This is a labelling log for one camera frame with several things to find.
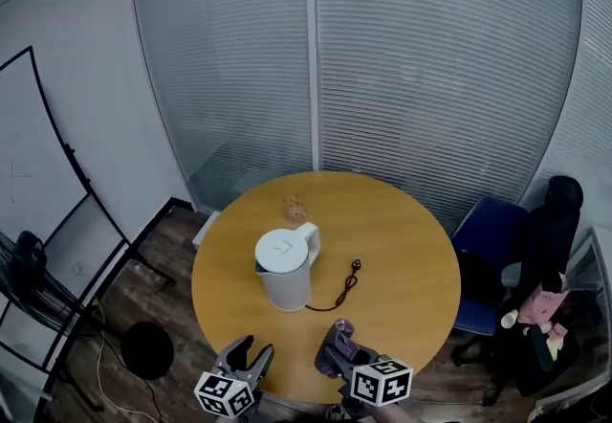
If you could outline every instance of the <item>chair backrest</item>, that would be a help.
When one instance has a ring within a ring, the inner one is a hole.
[[[554,176],[544,205],[527,219],[518,287],[513,295],[522,303],[553,272],[565,272],[580,219],[582,188],[569,176]]]
[[[494,265],[499,275],[520,260],[527,211],[506,200],[483,197],[452,236],[457,250],[466,250]]]

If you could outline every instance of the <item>marker cube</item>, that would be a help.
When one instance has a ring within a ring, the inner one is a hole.
[[[205,412],[235,418],[254,401],[249,384],[204,372],[193,391]]]
[[[412,367],[399,359],[353,368],[351,397],[373,406],[406,399],[412,385]]]

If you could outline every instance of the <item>wooden floor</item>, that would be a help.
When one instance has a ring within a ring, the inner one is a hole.
[[[201,215],[175,209],[140,248],[153,264],[178,280],[176,286],[163,288],[160,278],[130,261],[101,300],[106,319],[119,330],[137,321],[154,321],[172,338],[175,348],[172,367],[165,377],[150,382],[164,422],[200,423],[213,419],[200,409],[192,392],[202,371],[209,369],[215,358],[191,303],[190,276],[195,251],[190,240],[203,223]],[[449,360],[452,348],[465,339],[465,335],[451,333],[438,355],[414,378],[409,400],[413,415],[426,423],[524,423],[534,399],[522,398],[512,386],[505,389],[493,408],[480,405],[485,390],[491,386],[491,375],[482,366],[456,367]],[[108,341],[119,351],[116,340],[109,336]],[[52,391],[54,401],[46,411],[51,421],[149,421],[139,414],[119,412],[100,396],[96,374],[100,343],[100,337],[78,341],[69,355],[68,367],[104,411],[90,412],[70,386],[58,382]],[[108,348],[102,353],[100,377],[102,389],[116,404],[147,412],[158,420],[148,388],[122,367]],[[256,420],[262,423],[287,420],[303,412],[323,410],[322,405],[299,404],[267,395]]]

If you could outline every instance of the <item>black fan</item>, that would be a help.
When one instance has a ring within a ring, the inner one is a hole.
[[[0,292],[23,312],[62,334],[74,329],[85,308],[78,299],[46,269],[43,243],[24,231],[13,243],[0,232]],[[121,354],[127,368],[144,379],[166,374],[174,348],[163,328],[154,323],[135,323],[124,333],[91,315],[87,322],[121,341]]]
[[[38,322],[68,334],[82,308],[46,266],[43,244],[34,234],[24,231],[13,243],[0,232],[0,292]]]

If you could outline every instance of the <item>kettle handle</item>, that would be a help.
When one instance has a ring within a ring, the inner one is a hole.
[[[312,222],[306,222],[299,226],[296,233],[301,235],[308,243],[308,263],[313,266],[318,254],[321,252],[321,236],[318,233],[318,227]]]

